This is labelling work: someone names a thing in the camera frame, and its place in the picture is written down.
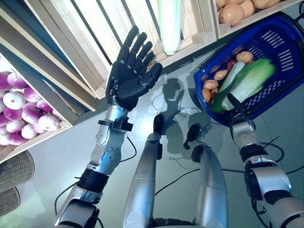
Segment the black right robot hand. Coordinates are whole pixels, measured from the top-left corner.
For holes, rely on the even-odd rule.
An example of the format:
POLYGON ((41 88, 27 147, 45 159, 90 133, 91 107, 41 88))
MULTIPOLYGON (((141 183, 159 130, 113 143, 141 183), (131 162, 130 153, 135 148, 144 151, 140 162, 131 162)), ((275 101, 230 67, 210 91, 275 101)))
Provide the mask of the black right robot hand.
POLYGON ((236 110, 236 113, 231 116, 232 120, 245 120, 245 108, 243 107, 242 103, 239 102, 231 93, 228 93, 227 98, 236 110))

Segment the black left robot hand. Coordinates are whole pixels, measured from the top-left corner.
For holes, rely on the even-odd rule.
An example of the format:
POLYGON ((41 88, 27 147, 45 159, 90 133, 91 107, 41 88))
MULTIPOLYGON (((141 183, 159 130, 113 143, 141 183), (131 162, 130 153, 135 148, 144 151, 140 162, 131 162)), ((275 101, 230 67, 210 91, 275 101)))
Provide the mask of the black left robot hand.
POLYGON ((150 51, 152 43, 145 44, 146 33, 137 37, 138 32, 136 25, 129 31, 113 63, 105 93, 108 104, 128 111, 136 107, 139 97, 154 87, 162 72, 160 63, 147 69, 154 59, 154 53, 150 51))

